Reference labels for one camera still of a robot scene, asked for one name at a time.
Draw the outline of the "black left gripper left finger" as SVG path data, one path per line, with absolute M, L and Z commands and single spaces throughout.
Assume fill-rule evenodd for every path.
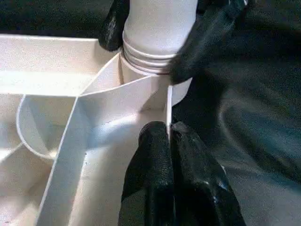
M 140 131 L 138 148 L 124 178 L 118 225 L 173 226 L 174 175 L 165 123 Z

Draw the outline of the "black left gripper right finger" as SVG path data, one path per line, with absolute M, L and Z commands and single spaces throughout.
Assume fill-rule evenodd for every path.
M 225 171 L 198 134 L 183 122 L 171 127 L 175 211 L 180 226 L 244 226 Z

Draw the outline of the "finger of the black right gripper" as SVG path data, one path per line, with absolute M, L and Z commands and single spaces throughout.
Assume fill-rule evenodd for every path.
M 246 0 L 198 1 L 197 20 L 168 66 L 172 84 L 182 83 L 204 70 L 230 39 L 246 7 Z
M 130 9 L 129 0 L 114 0 L 109 13 L 100 26 L 98 41 L 107 51 L 115 51 L 123 45 L 122 33 Z

